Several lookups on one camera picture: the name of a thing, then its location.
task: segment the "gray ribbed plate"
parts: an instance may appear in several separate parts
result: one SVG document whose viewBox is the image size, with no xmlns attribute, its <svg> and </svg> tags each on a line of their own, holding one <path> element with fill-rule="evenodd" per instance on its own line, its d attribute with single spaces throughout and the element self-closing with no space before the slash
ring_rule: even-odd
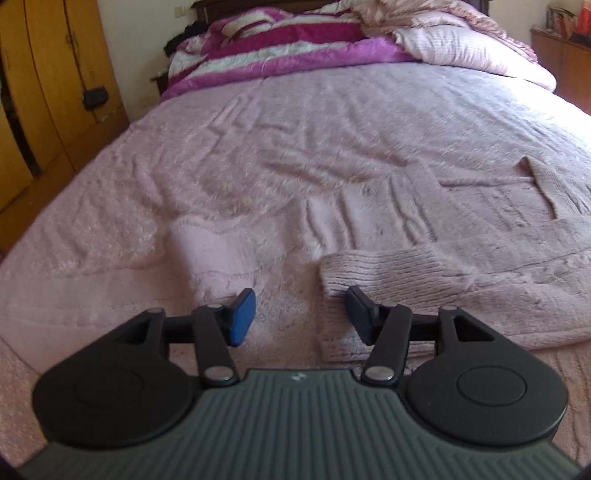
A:
<svg viewBox="0 0 591 480">
<path fill-rule="evenodd" d="M 580 467 L 547 442 L 507 452 L 446 443 L 396 393 L 347 370 L 250 371 L 208 390 L 158 439 L 113 452 L 50 445 L 30 480 L 567 480 Z"/>
</svg>

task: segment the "pillow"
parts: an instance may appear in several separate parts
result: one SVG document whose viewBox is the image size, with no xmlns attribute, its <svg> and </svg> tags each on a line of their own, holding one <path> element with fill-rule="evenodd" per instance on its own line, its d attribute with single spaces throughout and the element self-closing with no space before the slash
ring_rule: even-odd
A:
<svg viewBox="0 0 591 480">
<path fill-rule="evenodd" d="M 417 60 L 432 65 L 451 65 L 516 77 L 554 91 L 556 79 L 494 38 L 469 28 L 440 25 L 428 28 L 397 28 L 396 43 Z"/>
</svg>

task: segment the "round black cover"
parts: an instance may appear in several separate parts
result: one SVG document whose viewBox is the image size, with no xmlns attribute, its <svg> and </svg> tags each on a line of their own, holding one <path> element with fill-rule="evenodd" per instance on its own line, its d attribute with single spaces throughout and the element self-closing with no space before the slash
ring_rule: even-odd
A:
<svg viewBox="0 0 591 480">
<path fill-rule="evenodd" d="M 181 368 L 140 346 L 112 343 L 43 375 L 33 409 L 50 440 L 111 449 L 164 433 L 192 400 L 191 379 Z"/>
<path fill-rule="evenodd" d="M 560 377 L 517 345 L 492 343 L 464 343 L 420 366 L 408 382 L 410 406 L 461 442 L 504 447 L 550 437 L 566 411 Z"/>
</svg>

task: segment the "pink bedspread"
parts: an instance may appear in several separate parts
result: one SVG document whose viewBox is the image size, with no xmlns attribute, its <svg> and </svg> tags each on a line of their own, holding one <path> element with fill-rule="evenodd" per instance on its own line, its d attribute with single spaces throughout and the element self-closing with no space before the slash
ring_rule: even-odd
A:
<svg viewBox="0 0 591 480">
<path fill-rule="evenodd" d="M 522 157 L 551 158 L 559 173 L 591 182 L 590 131 L 591 117 L 529 82 L 418 63 L 257 79 L 160 105 L 88 165 L 0 265 L 0 336 L 8 345 L 0 353 L 12 358 L 3 365 L 15 365 L 9 377 L 23 383 L 0 391 L 19 412 L 2 417 L 3 445 L 20 445 L 12 458 L 22 460 L 23 445 L 40 444 L 38 433 L 22 431 L 27 397 L 16 396 L 34 371 L 146 308 L 185 314 L 237 293 L 218 282 L 216 263 L 240 265 L 198 237 L 196 260 L 209 271 L 195 277 L 183 269 L 170 235 L 183 218 L 213 228 L 246 219 L 254 229 L 257 217 L 272 219 L 291 200 L 330 196 L 421 160 L 455 202 L 510 231 L 553 217 Z M 242 277 L 240 286 L 259 295 L 259 312 L 233 353 L 239 368 L 326 365 L 319 285 L 303 281 L 317 264 L 265 268 L 272 276 Z M 175 354 L 183 365 L 187 358 Z M 570 365 L 571 392 L 581 390 L 572 378 L 586 373 L 576 359 L 554 349 L 547 358 Z M 587 461 L 591 440 L 573 435 L 590 422 L 589 399 L 576 398 L 583 407 L 571 410 L 563 445 Z"/>
</svg>

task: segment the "red object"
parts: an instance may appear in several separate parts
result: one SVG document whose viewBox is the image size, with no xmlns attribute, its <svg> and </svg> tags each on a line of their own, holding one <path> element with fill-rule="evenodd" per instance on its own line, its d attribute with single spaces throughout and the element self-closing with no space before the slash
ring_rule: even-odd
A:
<svg viewBox="0 0 591 480">
<path fill-rule="evenodd" d="M 591 35 L 591 0 L 584 0 L 574 31 L 579 35 Z"/>
</svg>

